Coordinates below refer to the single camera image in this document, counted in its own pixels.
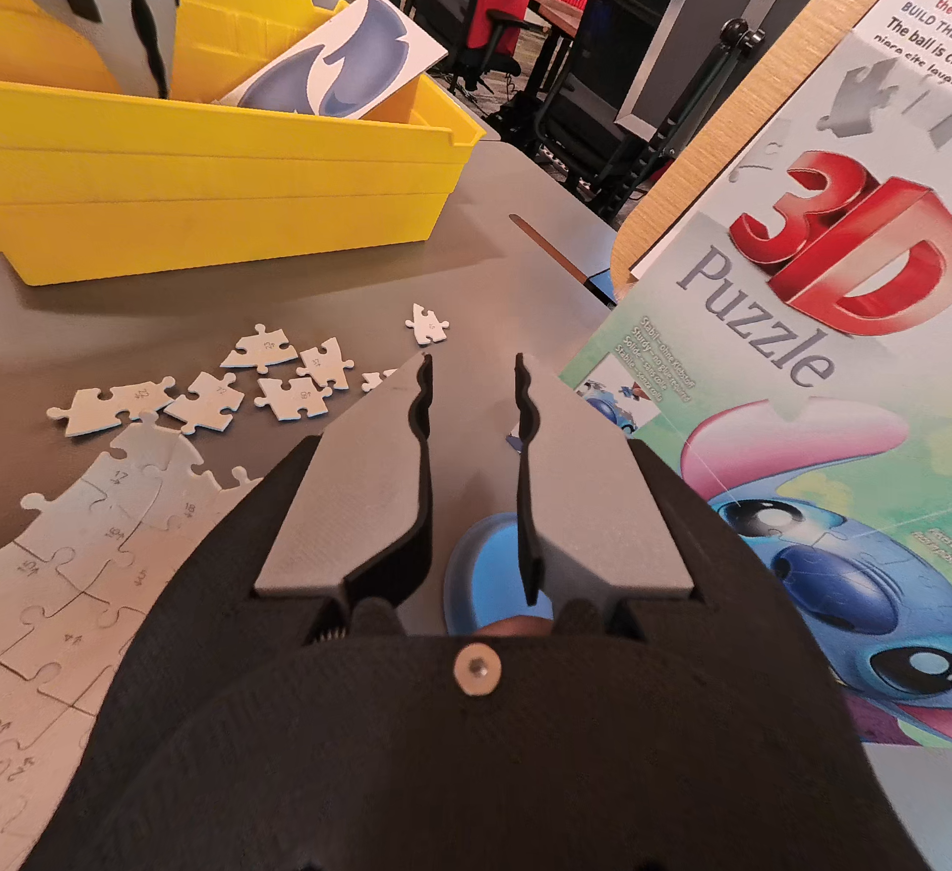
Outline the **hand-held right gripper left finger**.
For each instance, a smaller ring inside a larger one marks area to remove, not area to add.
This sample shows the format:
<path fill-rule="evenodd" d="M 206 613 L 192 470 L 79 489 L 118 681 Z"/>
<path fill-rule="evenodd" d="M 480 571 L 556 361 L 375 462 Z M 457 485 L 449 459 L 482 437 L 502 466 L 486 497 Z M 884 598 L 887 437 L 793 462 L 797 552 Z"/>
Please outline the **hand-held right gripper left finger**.
<path fill-rule="evenodd" d="M 433 365 L 417 354 L 324 430 L 255 582 L 268 597 L 406 600 L 432 563 Z"/>

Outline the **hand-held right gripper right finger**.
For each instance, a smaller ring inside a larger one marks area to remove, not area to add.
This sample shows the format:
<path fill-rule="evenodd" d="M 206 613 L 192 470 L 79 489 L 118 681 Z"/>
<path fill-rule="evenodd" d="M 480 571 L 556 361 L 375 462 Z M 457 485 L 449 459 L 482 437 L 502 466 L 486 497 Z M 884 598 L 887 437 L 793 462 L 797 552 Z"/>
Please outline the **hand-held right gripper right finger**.
<path fill-rule="evenodd" d="M 527 603 L 687 598 L 694 582 L 622 431 L 528 354 L 515 359 L 515 401 Z"/>

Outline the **white puzzle pieces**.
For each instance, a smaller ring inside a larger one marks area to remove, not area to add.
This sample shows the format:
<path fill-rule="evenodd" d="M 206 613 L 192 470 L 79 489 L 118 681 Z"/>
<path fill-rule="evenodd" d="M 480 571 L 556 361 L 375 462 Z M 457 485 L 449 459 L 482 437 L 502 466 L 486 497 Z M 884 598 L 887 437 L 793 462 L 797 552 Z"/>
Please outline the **white puzzle pieces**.
<path fill-rule="evenodd" d="M 335 337 L 298 351 L 283 330 L 257 325 L 253 334 L 238 340 L 220 368 L 226 370 L 224 375 L 201 372 L 177 397 L 171 395 L 175 380 L 165 377 L 111 388 L 107 398 L 100 389 L 78 389 L 69 406 L 52 406 L 46 415 L 65 423 L 66 437 L 117 427 L 121 415 L 142 422 L 147 412 L 164 413 L 180 422 L 185 436 L 200 427 L 222 432 L 244 401 L 244 393 L 234 386 L 234 370 L 252 368 L 258 375 L 256 407 L 268 408 L 280 422 L 294 422 L 326 414 L 332 394 L 350 389 L 348 372 L 355 363 L 344 358 Z"/>

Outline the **yellow plastic bin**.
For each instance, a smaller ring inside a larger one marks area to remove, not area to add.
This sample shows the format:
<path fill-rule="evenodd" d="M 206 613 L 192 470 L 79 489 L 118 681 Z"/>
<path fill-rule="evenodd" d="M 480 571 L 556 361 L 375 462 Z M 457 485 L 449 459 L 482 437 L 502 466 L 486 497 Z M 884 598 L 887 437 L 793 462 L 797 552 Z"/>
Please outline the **yellow plastic bin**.
<path fill-rule="evenodd" d="M 343 10 L 182 0 L 173 99 L 2 0 L 2 254 L 31 286 L 426 240 L 483 129 L 420 75 L 360 120 L 214 103 Z"/>

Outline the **blue plastic puzzle stand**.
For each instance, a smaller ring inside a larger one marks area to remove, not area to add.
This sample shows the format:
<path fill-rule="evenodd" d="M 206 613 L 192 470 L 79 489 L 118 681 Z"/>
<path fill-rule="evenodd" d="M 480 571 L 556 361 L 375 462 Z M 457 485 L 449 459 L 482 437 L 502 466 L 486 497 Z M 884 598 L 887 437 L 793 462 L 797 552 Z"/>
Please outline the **blue plastic puzzle stand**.
<path fill-rule="evenodd" d="M 470 635 L 514 617 L 551 621 L 552 604 L 540 593 L 527 601 L 519 568 L 517 514 L 495 513 L 473 524 L 446 566 L 444 616 L 449 635 Z"/>

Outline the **printed puzzle box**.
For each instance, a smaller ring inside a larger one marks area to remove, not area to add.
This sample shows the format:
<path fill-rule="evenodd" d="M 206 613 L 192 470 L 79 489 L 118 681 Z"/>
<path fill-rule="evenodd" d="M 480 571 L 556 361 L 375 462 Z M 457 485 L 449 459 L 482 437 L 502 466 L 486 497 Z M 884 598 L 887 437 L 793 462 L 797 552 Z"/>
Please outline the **printed puzzle box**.
<path fill-rule="evenodd" d="M 850 34 L 563 379 L 779 580 L 872 743 L 950 746 L 950 49 Z"/>

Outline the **assembled white puzzle section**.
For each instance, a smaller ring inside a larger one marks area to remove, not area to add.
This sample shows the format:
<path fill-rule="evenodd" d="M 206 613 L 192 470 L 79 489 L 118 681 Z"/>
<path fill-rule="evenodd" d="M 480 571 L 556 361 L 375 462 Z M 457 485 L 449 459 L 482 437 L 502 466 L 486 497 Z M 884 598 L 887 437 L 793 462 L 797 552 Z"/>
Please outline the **assembled white puzzle section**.
<path fill-rule="evenodd" d="M 1 853 L 17 869 L 60 803 L 130 641 L 213 527 L 221 486 L 189 437 L 145 413 L 2 547 Z"/>

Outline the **white card with blue shapes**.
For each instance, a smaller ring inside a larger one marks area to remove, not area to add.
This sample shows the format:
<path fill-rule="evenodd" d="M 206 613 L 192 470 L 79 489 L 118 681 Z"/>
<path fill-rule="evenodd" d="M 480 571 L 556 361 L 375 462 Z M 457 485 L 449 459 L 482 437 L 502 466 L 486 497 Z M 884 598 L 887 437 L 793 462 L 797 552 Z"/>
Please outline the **white card with blue shapes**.
<path fill-rule="evenodd" d="M 389 0 L 357 0 L 216 103 L 360 119 L 446 56 L 443 44 Z"/>

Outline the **black office chair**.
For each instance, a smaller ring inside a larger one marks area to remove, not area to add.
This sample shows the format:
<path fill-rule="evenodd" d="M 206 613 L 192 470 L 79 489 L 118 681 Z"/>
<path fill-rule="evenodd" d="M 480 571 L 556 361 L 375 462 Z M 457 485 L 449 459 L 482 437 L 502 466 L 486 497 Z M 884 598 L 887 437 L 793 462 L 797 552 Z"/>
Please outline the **black office chair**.
<path fill-rule="evenodd" d="M 470 24 L 476 0 L 407 0 L 405 14 L 445 50 L 446 56 L 430 69 L 434 76 L 448 80 L 449 91 L 463 85 L 474 92 L 490 72 L 517 78 L 522 68 L 515 53 L 524 32 L 542 32 L 542 26 L 525 19 L 518 21 L 503 12 L 490 11 L 493 31 L 483 49 L 468 48 Z"/>

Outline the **black mesh chair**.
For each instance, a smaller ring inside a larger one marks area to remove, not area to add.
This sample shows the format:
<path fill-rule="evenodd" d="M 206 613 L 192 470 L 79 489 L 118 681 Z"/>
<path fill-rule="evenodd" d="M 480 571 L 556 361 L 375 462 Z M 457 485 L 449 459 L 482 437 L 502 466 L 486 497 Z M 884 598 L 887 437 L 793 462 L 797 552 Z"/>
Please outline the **black mesh chair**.
<path fill-rule="evenodd" d="M 687 89 L 642 139 L 615 121 L 617 108 L 573 72 L 560 76 L 545 100 L 523 92 L 489 118 L 506 143 L 528 156 L 547 150 L 563 167 L 564 187 L 604 222 L 611 223 L 636 187 L 674 157 L 700 104 L 712 92 L 731 56 L 715 50 Z"/>

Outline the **black computer monitor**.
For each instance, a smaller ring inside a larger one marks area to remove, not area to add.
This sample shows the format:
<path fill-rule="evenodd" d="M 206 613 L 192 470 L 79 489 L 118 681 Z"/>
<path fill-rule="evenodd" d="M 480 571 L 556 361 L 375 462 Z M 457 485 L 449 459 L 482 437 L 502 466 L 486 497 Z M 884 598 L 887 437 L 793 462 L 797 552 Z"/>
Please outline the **black computer monitor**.
<path fill-rule="evenodd" d="M 670 0 L 588 0 L 566 89 L 582 112 L 612 126 Z"/>

